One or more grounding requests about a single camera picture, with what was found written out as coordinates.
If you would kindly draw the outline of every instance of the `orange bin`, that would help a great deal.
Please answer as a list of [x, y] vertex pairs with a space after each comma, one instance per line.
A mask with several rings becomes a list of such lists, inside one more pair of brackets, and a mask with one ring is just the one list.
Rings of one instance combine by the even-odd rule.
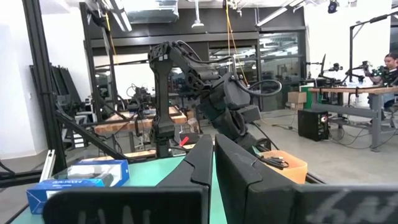
[[283, 176], [293, 180], [297, 184], [304, 184], [305, 183], [305, 176], [308, 172], [308, 165], [303, 160], [290, 155], [285, 151], [280, 150], [272, 150], [268, 152], [261, 152], [259, 155], [264, 156], [264, 158], [268, 157], [283, 157], [283, 160], [289, 163], [289, 167], [283, 170], [278, 168], [269, 166], [271, 169], [275, 170], [276, 172], [282, 174]]

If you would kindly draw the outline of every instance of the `woman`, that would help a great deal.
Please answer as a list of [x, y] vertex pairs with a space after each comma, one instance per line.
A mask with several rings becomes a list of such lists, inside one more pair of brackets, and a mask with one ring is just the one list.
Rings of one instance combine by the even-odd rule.
[[[395, 54], [395, 53], [387, 54], [384, 57], [384, 64], [386, 65], [386, 67], [390, 71], [396, 69], [398, 67], [398, 55]], [[373, 83], [378, 84], [378, 85], [382, 85], [383, 84], [382, 77], [372, 77], [370, 72], [369, 72], [369, 70], [365, 72], [365, 75], [367, 77], [369, 77], [372, 80]], [[372, 98], [368, 97], [368, 99], [369, 99], [368, 103], [370, 105], [370, 108], [373, 109]], [[389, 108], [395, 102], [395, 95], [393, 93], [383, 94], [382, 100], [383, 100], [383, 103], [384, 103], [384, 108]], [[386, 116], [384, 115], [383, 110], [381, 110], [381, 119], [384, 120], [385, 118], [386, 118]]]

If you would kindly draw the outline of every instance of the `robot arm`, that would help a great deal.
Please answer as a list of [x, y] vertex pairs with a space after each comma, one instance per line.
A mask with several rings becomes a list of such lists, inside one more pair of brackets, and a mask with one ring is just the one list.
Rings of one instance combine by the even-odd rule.
[[[185, 74], [185, 81], [191, 88], [194, 98], [200, 98], [199, 110], [209, 119], [219, 133], [224, 134], [246, 150], [251, 150], [257, 139], [248, 133], [247, 123], [261, 119], [259, 108], [250, 105], [251, 95], [271, 96], [261, 94], [245, 87], [243, 76], [236, 74], [234, 58], [226, 57], [220, 60], [205, 62], [192, 51], [188, 52], [185, 42], [164, 42], [148, 54], [149, 64], [155, 75], [156, 116], [152, 125], [151, 136], [156, 143], [157, 157], [169, 156], [169, 139], [174, 137], [174, 124], [169, 116], [168, 105], [168, 75], [172, 67], [179, 67]], [[220, 76], [211, 66], [224, 60], [232, 59], [233, 71]]]

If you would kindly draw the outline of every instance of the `workbench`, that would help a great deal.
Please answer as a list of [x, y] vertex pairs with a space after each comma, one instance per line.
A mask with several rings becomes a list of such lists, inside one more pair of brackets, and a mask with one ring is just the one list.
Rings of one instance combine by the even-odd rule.
[[[152, 121], [153, 118], [155, 117], [155, 109], [151, 109], [150, 111], [152, 111], [153, 113], [151, 113], [150, 115], [146, 115], [146, 119], [140, 119], [137, 121], [138, 130], [150, 129], [152, 127]], [[135, 118], [137, 117], [137, 115], [128, 111], [121, 112], [121, 114], [126, 118], [131, 118], [131, 116], [133, 115]], [[182, 125], [187, 122], [187, 117], [175, 106], [169, 107], [169, 115], [175, 124]], [[126, 122], [97, 125], [96, 127], [94, 127], [94, 132], [102, 136], [111, 136], [114, 135], [115, 133], [128, 132], [131, 152], [135, 152], [134, 134], [133, 134], [136, 130], [136, 124], [134, 122], [135, 118], [131, 121], [126, 121]], [[115, 114], [112, 117], [108, 118], [106, 121], [119, 121], [119, 120], [123, 120], [123, 118]], [[112, 143], [113, 149], [116, 150], [117, 149], [116, 139], [114, 136], [112, 136], [111, 139], [113, 141]]]
[[[312, 94], [312, 105], [311, 108], [314, 110], [322, 110], [332, 113], [338, 113], [338, 117], [342, 117], [343, 114], [360, 116], [364, 118], [371, 118], [373, 120], [372, 125], [369, 126], [369, 131], [372, 134], [372, 151], [379, 152], [378, 147], [381, 145], [381, 108], [383, 106], [382, 95], [385, 93], [398, 93], [398, 86], [394, 87], [364, 87], [364, 88], [353, 88], [353, 87], [333, 87], [333, 88], [311, 88], [309, 92]], [[318, 102], [317, 98], [320, 93], [337, 93], [338, 94], [338, 104], [337, 105], [326, 105]], [[369, 97], [372, 98], [372, 108], [352, 108], [343, 106], [343, 94], [353, 93], [362, 94], [369, 93]], [[350, 122], [339, 122], [337, 123], [339, 128], [342, 125], [351, 125]]]
[[[125, 187], [152, 187], [157, 185], [164, 177], [172, 172], [182, 161], [184, 156], [157, 159], [149, 162], [130, 164], [130, 179], [124, 184]], [[43, 224], [41, 215], [32, 215], [29, 207], [23, 210], [12, 222], [12, 224]], [[213, 160], [213, 178], [211, 184], [210, 223], [227, 224], [223, 202], [221, 200], [218, 179], [216, 175], [216, 164]]]

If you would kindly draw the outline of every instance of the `concrete floor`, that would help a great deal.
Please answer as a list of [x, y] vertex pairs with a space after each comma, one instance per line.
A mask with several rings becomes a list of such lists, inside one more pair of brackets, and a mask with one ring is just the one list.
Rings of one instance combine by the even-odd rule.
[[[396, 184], [398, 183], [398, 164], [394, 158], [398, 158], [398, 138], [393, 137], [382, 145], [381, 152], [371, 152], [370, 149], [352, 149], [337, 144], [336, 141], [315, 142], [301, 138], [294, 130], [286, 130], [273, 127], [272, 124], [292, 123], [294, 111], [280, 110], [263, 114], [263, 120], [257, 123], [261, 129], [277, 144], [281, 150], [285, 150], [308, 163], [308, 170], [313, 175], [329, 184]], [[214, 130], [206, 121], [201, 122], [203, 132], [214, 136]], [[292, 123], [297, 127], [297, 116]], [[332, 126], [331, 133], [337, 136], [336, 127]], [[349, 144], [361, 131], [360, 129], [344, 127], [345, 135], [342, 140]], [[257, 138], [262, 138], [261, 132], [249, 125], [249, 132]], [[126, 134], [118, 138], [123, 152], [129, 152], [129, 139]], [[389, 139], [393, 133], [385, 134], [383, 139]], [[371, 144], [371, 136], [357, 138], [350, 147], [363, 148]], [[81, 150], [67, 152], [67, 158], [75, 157]], [[88, 147], [91, 155], [98, 155], [94, 146]], [[38, 156], [2, 161], [6, 166], [16, 172], [41, 168], [46, 153]], [[0, 223], [4, 223], [18, 212], [26, 203], [25, 191], [31, 185], [0, 189]]]

